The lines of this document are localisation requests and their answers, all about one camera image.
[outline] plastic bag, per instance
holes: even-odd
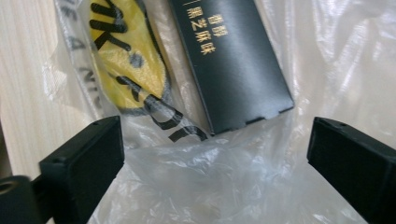
[[[90,38],[90,2],[55,0],[75,73],[69,78],[81,88],[65,93],[83,93],[95,118],[122,115],[125,165],[90,223],[365,223],[305,154],[314,116],[396,147],[396,3],[255,2],[296,107],[204,142],[173,143],[169,136],[180,127],[162,130],[152,116],[169,119],[177,110],[185,126],[200,130],[205,119],[167,1],[145,6],[169,69],[172,102],[136,117],[122,114],[103,88],[90,91],[106,71]]]

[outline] wooden surface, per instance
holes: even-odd
[[[37,163],[92,118],[50,94],[50,58],[58,45],[53,1],[1,3],[0,118],[13,174],[35,178]],[[70,102],[83,104],[81,99]]]

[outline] clear plastic bag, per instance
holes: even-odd
[[[396,147],[396,3],[255,2],[295,108],[204,142],[195,136],[174,143],[169,136],[180,126],[162,130],[152,116],[169,119],[177,110],[181,127],[204,130],[205,115],[167,1],[144,3],[169,70],[171,101],[155,115],[128,116],[103,88],[90,91],[106,70],[90,38],[90,2],[55,0],[67,46],[60,42],[55,57],[69,56],[75,76],[68,78],[80,86],[64,94],[82,94],[96,119],[122,116],[125,165],[90,223],[365,223],[305,155],[314,116]]]

